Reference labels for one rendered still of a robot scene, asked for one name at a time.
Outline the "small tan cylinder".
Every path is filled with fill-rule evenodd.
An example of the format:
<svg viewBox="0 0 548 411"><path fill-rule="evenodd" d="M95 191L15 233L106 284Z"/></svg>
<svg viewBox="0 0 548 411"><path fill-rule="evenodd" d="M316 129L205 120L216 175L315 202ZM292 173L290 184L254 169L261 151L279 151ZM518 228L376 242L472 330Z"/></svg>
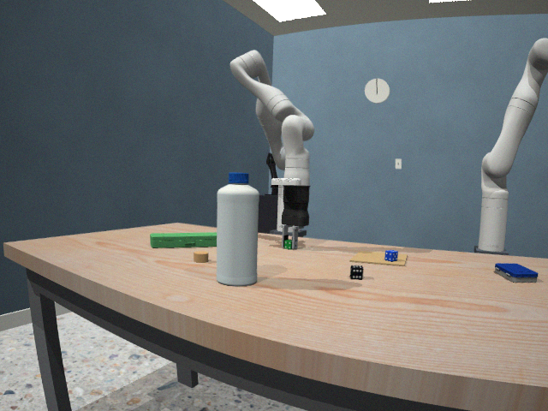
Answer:
<svg viewBox="0 0 548 411"><path fill-rule="evenodd" d="M204 251L194 252L194 262L196 263L208 262L208 252L204 252Z"/></svg>

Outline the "white plastic bottle with blue cap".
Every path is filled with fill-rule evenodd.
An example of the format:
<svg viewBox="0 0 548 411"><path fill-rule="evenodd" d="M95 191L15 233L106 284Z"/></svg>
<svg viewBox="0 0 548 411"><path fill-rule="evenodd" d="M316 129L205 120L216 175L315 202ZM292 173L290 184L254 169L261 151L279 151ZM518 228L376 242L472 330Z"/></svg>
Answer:
<svg viewBox="0 0 548 411"><path fill-rule="evenodd" d="M217 191L217 281L229 286L257 282L259 191L248 173L229 173Z"/></svg>

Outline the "blue die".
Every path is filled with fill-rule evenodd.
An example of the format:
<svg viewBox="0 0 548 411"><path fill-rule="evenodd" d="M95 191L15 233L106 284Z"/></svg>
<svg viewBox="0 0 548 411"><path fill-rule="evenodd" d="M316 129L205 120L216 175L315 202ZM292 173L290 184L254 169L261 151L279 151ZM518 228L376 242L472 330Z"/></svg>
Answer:
<svg viewBox="0 0 548 411"><path fill-rule="evenodd" d="M398 256L398 252L397 251L394 251L394 250L388 250L388 251L385 251L385 258L384 260L387 260L387 261L397 261L397 256Z"/></svg>

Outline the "tan square mat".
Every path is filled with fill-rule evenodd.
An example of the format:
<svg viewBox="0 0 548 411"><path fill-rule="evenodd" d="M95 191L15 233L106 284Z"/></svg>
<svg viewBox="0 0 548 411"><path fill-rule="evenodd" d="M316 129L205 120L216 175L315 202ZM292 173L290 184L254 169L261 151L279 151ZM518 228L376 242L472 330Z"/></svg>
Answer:
<svg viewBox="0 0 548 411"><path fill-rule="evenodd" d="M367 263L376 265L405 266L407 254L398 254L397 261L384 260L385 253L359 251L349 262Z"/></svg>

